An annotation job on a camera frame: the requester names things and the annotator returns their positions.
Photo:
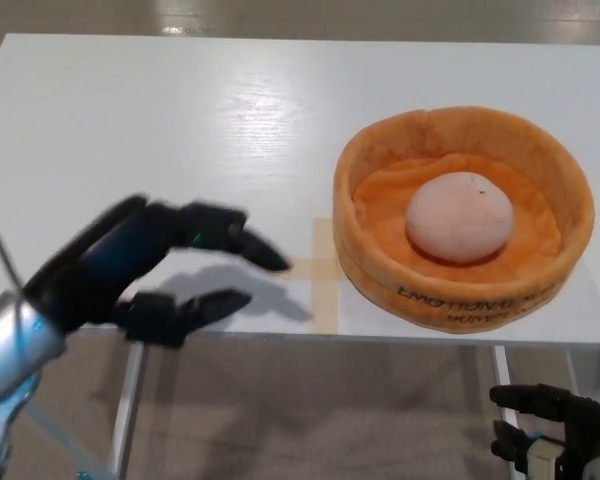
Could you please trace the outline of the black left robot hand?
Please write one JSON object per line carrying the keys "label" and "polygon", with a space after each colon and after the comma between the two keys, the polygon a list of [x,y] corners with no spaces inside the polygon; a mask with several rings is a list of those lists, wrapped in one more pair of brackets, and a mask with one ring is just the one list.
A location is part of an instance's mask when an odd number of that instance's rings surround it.
{"label": "black left robot hand", "polygon": [[246,228],[241,210],[193,202],[170,206],[132,195],[108,209],[48,260],[24,285],[25,299],[64,334],[112,324],[127,340],[180,348],[194,331],[245,307],[250,294],[228,288],[182,304],[158,292],[123,292],[173,249],[239,256],[269,272],[291,263]]}

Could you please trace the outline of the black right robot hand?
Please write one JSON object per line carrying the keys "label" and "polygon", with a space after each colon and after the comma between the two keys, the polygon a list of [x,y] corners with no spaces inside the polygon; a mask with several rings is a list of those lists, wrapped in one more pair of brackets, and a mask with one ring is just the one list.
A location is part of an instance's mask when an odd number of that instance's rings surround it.
{"label": "black right robot hand", "polygon": [[600,403],[555,386],[494,386],[499,407],[564,426],[564,438],[531,435],[504,420],[493,422],[491,452],[527,479],[600,479]]}

